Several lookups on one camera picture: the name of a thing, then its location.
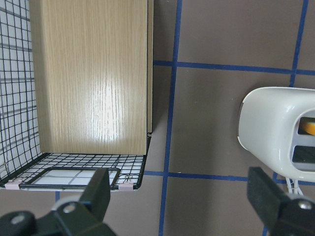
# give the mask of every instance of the pink clip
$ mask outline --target pink clip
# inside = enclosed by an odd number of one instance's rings
[[[6,189],[9,190],[20,190],[20,184],[22,183],[22,181],[20,179],[16,180],[16,181],[11,181],[6,183],[4,186]]]
[[[131,191],[133,191],[133,183],[129,183],[129,182],[120,183],[118,185],[118,190],[119,191],[125,191],[125,192],[131,192]]]

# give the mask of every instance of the wooden panel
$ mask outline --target wooden panel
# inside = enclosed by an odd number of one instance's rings
[[[145,154],[147,0],[31,0],[42,152]]]
[[[148,133],[152,132],[153,0],[148,0]]]

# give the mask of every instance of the wire rack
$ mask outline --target wire rack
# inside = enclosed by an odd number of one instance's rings
[[[146,155],[40,152],[28,0],[0,0],[0,45],[0,186],[83,188],[74,177],[84,183],[96,168],[111,168],[112,189],[126,181],[139,188]]]

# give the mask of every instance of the yellow object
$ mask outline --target yellow object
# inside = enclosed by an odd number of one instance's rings
[[[315,118],[302,118],[300,128],[311,135],[315,135]]]

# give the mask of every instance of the wire mesh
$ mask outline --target wire mesh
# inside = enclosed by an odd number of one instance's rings
[[[28,0],[0,0],[0,40],[0,185],[19,179],[36,187],[47,170],[118,168],[112,189],[125,181],[138,188],[145,155],[40,152]]]

